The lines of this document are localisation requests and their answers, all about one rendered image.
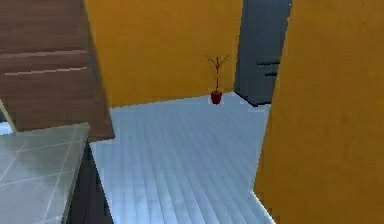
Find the brown wooden cupboard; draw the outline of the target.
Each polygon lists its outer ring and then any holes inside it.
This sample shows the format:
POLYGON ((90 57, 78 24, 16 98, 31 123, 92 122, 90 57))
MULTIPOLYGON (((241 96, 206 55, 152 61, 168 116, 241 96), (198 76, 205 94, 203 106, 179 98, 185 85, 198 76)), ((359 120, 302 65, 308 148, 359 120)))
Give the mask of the brown wooden cupboard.
POLYGON ((18 132, 115 137, 84 0, 0 0, 0 102, 18 132))

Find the grey tiled kitchen counter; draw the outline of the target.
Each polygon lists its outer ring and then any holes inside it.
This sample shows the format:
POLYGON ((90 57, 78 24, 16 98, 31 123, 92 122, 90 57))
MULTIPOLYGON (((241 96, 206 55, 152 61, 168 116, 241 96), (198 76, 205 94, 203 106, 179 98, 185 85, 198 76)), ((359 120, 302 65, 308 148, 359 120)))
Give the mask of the grey tiled kitchen counter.
POLYGON ((0 135, 0 224, 114 224, 86 123, 0 135))

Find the dark grey fridge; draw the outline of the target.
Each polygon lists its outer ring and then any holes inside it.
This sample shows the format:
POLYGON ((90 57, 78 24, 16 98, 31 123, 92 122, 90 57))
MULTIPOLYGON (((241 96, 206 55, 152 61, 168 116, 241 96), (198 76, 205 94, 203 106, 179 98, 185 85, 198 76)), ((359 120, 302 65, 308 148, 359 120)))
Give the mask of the dark grey fridge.
POLYGON ((252 106, 270 104, 280 61, 292 0, 243 0, 234 91, 252 106))

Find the bare houseplant in red pot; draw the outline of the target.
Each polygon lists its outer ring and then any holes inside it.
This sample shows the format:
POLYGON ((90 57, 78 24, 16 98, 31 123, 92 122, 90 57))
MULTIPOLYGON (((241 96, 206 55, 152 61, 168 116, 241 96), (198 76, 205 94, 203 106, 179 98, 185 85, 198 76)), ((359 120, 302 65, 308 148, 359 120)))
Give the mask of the bare houseplant in red pot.
POLYGON ((210 99, 213 105, 219 105, 221 103, 222 99, 222 92, 219 90, 219 81, 220 81, 220 69, 222 65, 229 59, 230 55, 226 55, 223 58, 220 58, 219 56, 211 57, 206 55, 207 61, 213 64, 213 67, 215 69, 215 78, 216 78, 216 84, 215 84, 215 90, 211 92, 210 99))

